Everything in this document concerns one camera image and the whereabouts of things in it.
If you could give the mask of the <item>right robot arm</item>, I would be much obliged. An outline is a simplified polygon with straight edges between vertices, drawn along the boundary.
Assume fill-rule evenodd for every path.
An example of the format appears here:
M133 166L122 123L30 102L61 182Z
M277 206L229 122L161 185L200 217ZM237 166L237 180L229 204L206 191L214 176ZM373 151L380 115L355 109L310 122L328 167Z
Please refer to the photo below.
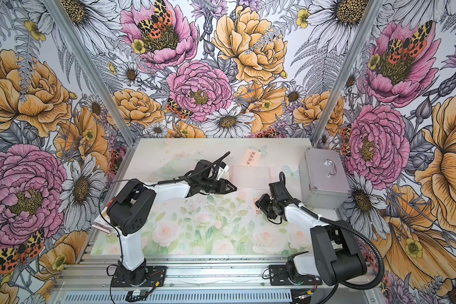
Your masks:
M286 262L288 278L299 284L310 276L328 286L341 284L367 273L367 265L354 234L343 229L343 221L331 221L293 198L283 182L269 184L255 205L269 220L280 218L295 224L310 236L312 252L291 255Z

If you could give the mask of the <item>aluminium rail frame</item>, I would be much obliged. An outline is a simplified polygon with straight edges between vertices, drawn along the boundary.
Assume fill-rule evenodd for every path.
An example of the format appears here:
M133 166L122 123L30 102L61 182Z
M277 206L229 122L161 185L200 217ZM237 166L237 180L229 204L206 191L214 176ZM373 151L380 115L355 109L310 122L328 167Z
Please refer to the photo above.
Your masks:
M135 303L319 303L332 287L271 286L270 265L285 265L277 255L148 257L147 266L167 267L164 285L157 288L111 287L115 255L83 254L66 266L51 293L50 303L128 303L128 291L148 290Z

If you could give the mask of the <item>red and white box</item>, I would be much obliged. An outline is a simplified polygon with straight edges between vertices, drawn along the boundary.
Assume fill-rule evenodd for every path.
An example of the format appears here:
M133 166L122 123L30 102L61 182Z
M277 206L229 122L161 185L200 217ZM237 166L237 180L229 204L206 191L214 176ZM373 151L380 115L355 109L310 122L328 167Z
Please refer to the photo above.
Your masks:
M107 214L107 209L107 206L102 209L101 213L95 218L91 227L106 234L111 234L113 233L113 228L110 225L110 218Z

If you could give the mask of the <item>cream card with framed text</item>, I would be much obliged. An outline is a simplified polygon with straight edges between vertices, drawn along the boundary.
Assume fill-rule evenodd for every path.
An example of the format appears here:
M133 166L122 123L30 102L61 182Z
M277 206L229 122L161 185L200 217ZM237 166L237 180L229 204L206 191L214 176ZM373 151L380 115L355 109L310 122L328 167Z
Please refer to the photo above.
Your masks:
M255 212L255 215L258 217L258 216L261 216L263 215L263 211L259 208L257 202L260 198L254 198L253 199L253 210Z

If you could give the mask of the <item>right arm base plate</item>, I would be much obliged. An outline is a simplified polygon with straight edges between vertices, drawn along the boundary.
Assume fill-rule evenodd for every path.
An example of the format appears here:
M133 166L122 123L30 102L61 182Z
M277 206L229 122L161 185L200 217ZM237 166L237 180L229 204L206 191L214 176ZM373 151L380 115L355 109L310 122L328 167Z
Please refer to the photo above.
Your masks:
M271 286L320 286L323 281L313 275L301 275L286 265L270 265L268 278Z

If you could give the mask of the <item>small green circuit board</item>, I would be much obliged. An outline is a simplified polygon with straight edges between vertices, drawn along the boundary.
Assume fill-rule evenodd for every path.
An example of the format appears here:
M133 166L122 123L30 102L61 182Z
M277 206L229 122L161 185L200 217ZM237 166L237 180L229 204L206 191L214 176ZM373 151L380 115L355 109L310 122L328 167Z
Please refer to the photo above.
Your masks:
M128 303L135 303L138 301L145 301L150 295L148 290L134 290L128 291L125 296L125 301Z

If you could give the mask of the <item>small pink card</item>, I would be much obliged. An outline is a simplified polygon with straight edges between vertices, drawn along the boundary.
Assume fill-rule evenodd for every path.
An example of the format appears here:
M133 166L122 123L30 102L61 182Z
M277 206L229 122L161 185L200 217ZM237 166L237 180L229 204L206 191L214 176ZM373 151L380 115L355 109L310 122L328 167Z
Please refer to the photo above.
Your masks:
M248 148L243 155L241 165L248 167L256 167L258 162L260 161L261 156L261 152Z

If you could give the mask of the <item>pink photo album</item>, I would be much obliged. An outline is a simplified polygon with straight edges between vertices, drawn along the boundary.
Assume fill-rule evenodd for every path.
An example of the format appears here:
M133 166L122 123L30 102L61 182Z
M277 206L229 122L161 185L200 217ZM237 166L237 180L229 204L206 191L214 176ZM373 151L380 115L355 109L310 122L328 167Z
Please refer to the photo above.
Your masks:
M239 189L267 189L272 182L271 169L235 165L229 169L229 181Z

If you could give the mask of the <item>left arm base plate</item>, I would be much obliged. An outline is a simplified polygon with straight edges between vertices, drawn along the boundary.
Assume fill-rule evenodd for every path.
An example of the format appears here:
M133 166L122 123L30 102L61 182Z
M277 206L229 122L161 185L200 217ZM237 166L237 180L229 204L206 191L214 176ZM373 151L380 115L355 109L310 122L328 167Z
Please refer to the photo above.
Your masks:
M112 277L113 288L157 288L164 285L167 267L141 265L134 271L126 269L122 264L115 270Z

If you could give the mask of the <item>silver metal case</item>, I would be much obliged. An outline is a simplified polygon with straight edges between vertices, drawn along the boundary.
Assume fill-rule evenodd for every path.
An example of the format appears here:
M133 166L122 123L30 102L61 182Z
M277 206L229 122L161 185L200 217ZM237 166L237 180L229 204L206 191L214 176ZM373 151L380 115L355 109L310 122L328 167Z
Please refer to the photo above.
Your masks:
M348 179L336 151L307 149L299 170L301 200L306 206L335 210L350 197Z

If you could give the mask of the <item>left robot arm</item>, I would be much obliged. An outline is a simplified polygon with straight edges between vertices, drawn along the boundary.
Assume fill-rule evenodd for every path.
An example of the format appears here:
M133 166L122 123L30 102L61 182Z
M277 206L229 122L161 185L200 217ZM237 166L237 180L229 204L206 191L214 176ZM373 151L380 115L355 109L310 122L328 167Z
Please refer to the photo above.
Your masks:
M147 266L141 246L141 229L156 203L190 198L194 195L233 193L237 187L222 175L229 171L221 158L214 162L200 160L185 175L155 184L129 179L111 200L106 214L119 236L121 257L112 278L113 287L146 286L155 275Z

